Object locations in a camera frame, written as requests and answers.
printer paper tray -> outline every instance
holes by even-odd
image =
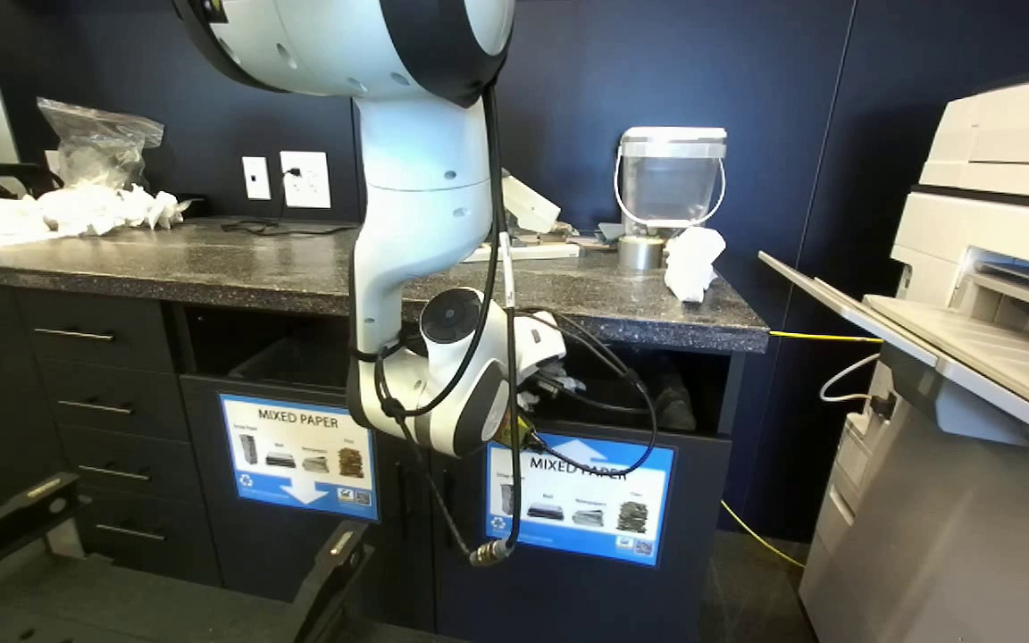
[[[940,308],[919,308],[909,298],[863,295],[862,302],[822,279],[791,271],[772,252],[762,252],[762,259],[851,326],[877,337],[919,363],[940,372],[953,385],[1029,425],[1025,337],[975,317],[958,317]]]

white cloth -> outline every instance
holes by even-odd
[[[183,211],[172,192],[71,185],[40,200],[0,200],[0,232],[53,227],[60,234],[105,234],[124,223],[176,223]]]
[[[715,227],[685,227],[664,242],[664,286],[681,302],[701,302],[715,282],[715,259],[725,252],[725,234]]]

drawer handle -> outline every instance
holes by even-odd
[[[159,531],[147,531],[147,527],[124,527],[124,526],[113,526],[113,522],[92,522],[95,531],[113,531],[113,537],[128,537],[128,539],[147,539],[147,543],[165,543]]]
[[[55,406],[130,419],[130,406],[120,406],[120,402],[55,401]]]
[[[119,339],[110,332],[76,332],[76,327],[53,327],[53,326],[40,326],[32,332],[34,337],[53,337],[53,339],[76,339],[76,344],[113,344]]]
[[[79,464],[79,472],[103,473],[103,479],[142,483],[142,487],[152,483],[148,473],[128,472],[128,466]]]

kitchen counter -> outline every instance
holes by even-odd
[[[407,286],[415,314],[447,286],[483,286],[485,263]],[[202,219],[165,232],[124,227],[103,238],[0,246],[0,286],[98,292],[167,302],[345,314],[351,234],[290,227],[282,234],[228,232]],[[716,279],[701,308],[681,308],[662,271],[627,273],[614,252],[517,259],[517,302],[550,308],[603,339],[685,354],[762,354],[765,322]]]

paper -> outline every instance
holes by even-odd
[[[124,223],[167,227],[183,220],[172,192],[76,185],[40,200],[0,200],[0,232],[55,227],[65,234],[105,234]]]
[[[544,437],[550,448],[591,464],[626,466],[644,444]],[[509,527],[509,448],[485,453],[485,537]],[[521,537],[526,547],[656,563],[672,448],[652,447],[644,466],[620,479],[578,472],[550,453],[521,453]]]
[[[664,286],[681,302],[701,302],[715,282],[715,259],[725,252],[725,238],[715,227],[685,227],[664,242]]]
[[[372,431],[340,402],[221,394],[235,495],[378,522]]]

